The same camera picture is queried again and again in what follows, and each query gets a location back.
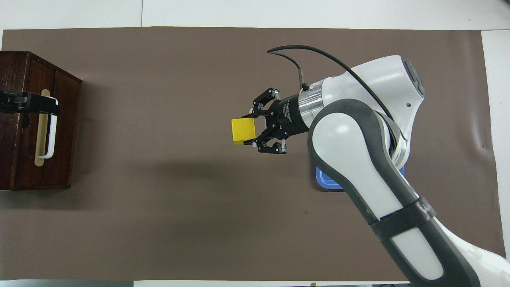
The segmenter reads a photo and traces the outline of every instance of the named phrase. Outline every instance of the black clamp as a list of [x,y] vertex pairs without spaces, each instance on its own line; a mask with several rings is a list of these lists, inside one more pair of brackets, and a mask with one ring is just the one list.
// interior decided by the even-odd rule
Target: black clamp
[[414,203],[382,217],[369,227],[379,241],[384,241],[418,227],[434,216],[436,211],[425,198],[420,197]]
[[13,93],[0,90],[0,112],[7,113],[46,113],[59,115],[57,101],[36,93]]

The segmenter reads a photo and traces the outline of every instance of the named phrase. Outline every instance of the cabinet door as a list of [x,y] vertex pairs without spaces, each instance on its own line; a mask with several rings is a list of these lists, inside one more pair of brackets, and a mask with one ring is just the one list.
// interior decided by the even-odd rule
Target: cabinet door
[[[26,52],[0,51],[0,89],[23,91],[26,88],[28,73]],[[14,170],[17,161],[21,137],[23,115],[19,113],[0,113],[0,189],[9,189],[14,184]]]
[[[30,59],[28,92],[41,94],[43,89],[53,91],[54,82],[55,70],[34,58]],[[34,164],[39,116],[31,113],[30,119],[30,125],[21,131],[14,189],[37,189],[42,185],[44,165]]]
[[79,88],[80,84],[76,80],[59,71],[55,73],[53,94],[59,101],[60,115],[57,121],[55,153],[53,157],[44,160],[42,184],[45,188],[70,186]]

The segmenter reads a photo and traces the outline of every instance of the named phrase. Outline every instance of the brown paper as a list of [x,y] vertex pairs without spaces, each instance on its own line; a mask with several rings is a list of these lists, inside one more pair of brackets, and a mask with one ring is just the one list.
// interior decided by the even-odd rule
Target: brown paper
[[[285,44],[408,58],[426,95],[406,177],[446,227],[504,254],[480,31],[18,30],[3,50],[83,79],[82,101],[71,188],[0,195],[0,278],[405,280],[347,195],[315,182],[305,134],[285,156],[232,144],[261,92],[298,92],[265,53]],[[309,84],[344,72],[289,55]]]

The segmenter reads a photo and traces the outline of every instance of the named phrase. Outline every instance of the handle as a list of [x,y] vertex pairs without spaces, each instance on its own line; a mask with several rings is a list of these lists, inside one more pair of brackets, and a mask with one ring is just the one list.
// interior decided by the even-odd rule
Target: handle
[[[59,104],[59,101],[53,97],[48,97],[55,100],[55,104]],[[48,152],[45,155],[40,155],[39,158],[46,159],[51,158],[53,156],[53,152],[55,151],[55,136],[57,135],[57,116],[52,114],[49,118],[49,142],[48,142]]]
[[[41,91],[41,95],[54,99],[58,105],[58,100],[50,97],[49,90],[44,89]],[[36,166],[43,166],[44,160],[51,158],[55,151],[55,136],[57,132],[57,116],[51,115],[49,124],[49,141],[48,141],[48,152],[44,154],[46,146],[46,132],[47,132],[48,115],[39,114],[39,126],[37,129],[37,141],[35,148],[34,164]]]

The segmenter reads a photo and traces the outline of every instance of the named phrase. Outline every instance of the blue tray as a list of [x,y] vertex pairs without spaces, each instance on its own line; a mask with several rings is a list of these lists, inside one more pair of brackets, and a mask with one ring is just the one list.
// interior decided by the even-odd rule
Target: blue tray
[[[322,172],[318,167],[315,167],[316,169],[316,178],[317,182],[320,186],[326,188],[326,189],[343,189],[336,181],[331,179],[331,177],[327,176],[325,173]],[[405,170],[404,167],[400,169],[400,173],[405,176]]]

